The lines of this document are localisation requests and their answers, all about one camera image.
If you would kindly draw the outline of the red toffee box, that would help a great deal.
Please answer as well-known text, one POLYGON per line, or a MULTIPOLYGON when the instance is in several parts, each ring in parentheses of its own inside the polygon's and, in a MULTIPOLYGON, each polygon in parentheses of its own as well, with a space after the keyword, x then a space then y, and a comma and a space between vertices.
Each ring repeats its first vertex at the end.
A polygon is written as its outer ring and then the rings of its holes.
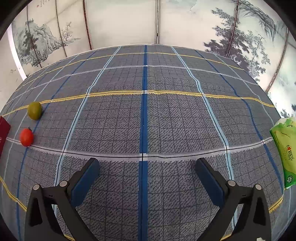
POLYGON ((4 119, 3 116, 0 117, 0 156, 3 152, 4 144, 8 133, 10 131, 11 125, 4 119))

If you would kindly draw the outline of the red tomato right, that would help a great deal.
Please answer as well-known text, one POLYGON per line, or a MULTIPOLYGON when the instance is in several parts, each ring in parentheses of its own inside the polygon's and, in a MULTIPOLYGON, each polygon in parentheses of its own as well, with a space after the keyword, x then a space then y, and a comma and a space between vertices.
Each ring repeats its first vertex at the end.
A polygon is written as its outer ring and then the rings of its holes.
POLYGON ((24 147, 29 147, 34 142, 34 134, 30 128, 24 128, 21 131, 20 142, 24 147))

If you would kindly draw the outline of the green round fruit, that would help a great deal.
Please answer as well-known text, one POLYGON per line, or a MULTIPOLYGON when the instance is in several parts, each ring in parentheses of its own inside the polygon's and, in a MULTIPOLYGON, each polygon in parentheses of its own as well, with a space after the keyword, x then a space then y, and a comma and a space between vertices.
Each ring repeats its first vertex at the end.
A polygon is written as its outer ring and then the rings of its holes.
POLYGON ((39 120, 41 115, 42 115, 42 106, 39 102, 34 101, 31 102, 28 106, 28 116, 32 119, 32 120, 39 120))

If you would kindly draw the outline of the painted folding screen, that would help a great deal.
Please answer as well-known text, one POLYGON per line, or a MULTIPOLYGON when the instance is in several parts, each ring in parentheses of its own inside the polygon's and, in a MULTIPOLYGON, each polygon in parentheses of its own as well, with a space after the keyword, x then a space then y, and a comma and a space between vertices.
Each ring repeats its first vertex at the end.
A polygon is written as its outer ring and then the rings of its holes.
POLYGON ((31 1, 6 36, 21 78, 116 45, 211 52, 245 69, 281 116, 295 115, 295 38, 268 1, 31 1))

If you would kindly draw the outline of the green tissue pack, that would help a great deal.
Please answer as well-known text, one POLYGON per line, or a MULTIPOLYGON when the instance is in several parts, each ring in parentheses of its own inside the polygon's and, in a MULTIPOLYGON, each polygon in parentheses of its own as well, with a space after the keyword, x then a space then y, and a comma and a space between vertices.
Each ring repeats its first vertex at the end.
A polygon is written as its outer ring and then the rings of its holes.
POLYGON ((295 117, 280 118, 270 129, 270 134, 280 154, 285 188, 295 185, 296 127, 295 117))

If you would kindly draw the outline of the plaid grey tablecloth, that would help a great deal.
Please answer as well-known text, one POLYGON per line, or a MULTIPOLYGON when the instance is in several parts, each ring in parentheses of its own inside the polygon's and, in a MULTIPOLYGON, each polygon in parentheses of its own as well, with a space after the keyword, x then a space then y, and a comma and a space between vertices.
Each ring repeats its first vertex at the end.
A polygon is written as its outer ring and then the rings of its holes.
POLYGON ((200 157, 227 180, 263 187, 273 240, 295 216, 269 132, 280 115, 231 59, 162 45, 92 50, 29 75, 1 115, 11 125, 1 215, 17 240, 32 187, 68 181, 90 158, 100 174, 77 211, 98 240, 196 240, 218 211, 195 172, 200 157), (39 120, 28 116, 34 101, 39 120))

